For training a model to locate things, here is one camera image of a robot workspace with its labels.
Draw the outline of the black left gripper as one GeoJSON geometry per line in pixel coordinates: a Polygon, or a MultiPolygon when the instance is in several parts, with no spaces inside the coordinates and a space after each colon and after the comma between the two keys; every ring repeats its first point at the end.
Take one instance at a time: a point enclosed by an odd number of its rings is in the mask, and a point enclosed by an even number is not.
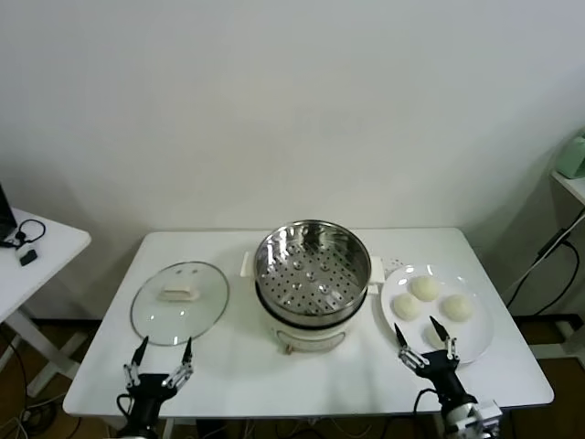
{"type": "Polygon", "coordinates": [[[155,424],[164,402],[170,399],[170,389],[179,390],[193,374],[192,338],[186,342],[181,364],[168,374],[141,374],[139,367],[144,358],[149,337],[144,337],[134,351],[131,361],[123,365],[126,388],[133,399],[129,413],[131,423],[155,424]]]}

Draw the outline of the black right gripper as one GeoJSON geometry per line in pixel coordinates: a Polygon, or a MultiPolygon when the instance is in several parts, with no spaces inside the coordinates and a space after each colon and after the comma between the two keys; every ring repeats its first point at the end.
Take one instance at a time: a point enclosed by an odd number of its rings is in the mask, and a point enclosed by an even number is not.
{"type": "Polygon", "coordinates": [[[422,355],[410,347],[397,324],[394,330],[399,343],[399,359],[415,374],[429,380],[438,396],[441,406],[461,406],[470,402],[466,392],[456,375],[460,360],[456,341],[447,328],[433,316],[430,317],[429,343],[434,347],[432,352],[422,355]]]}

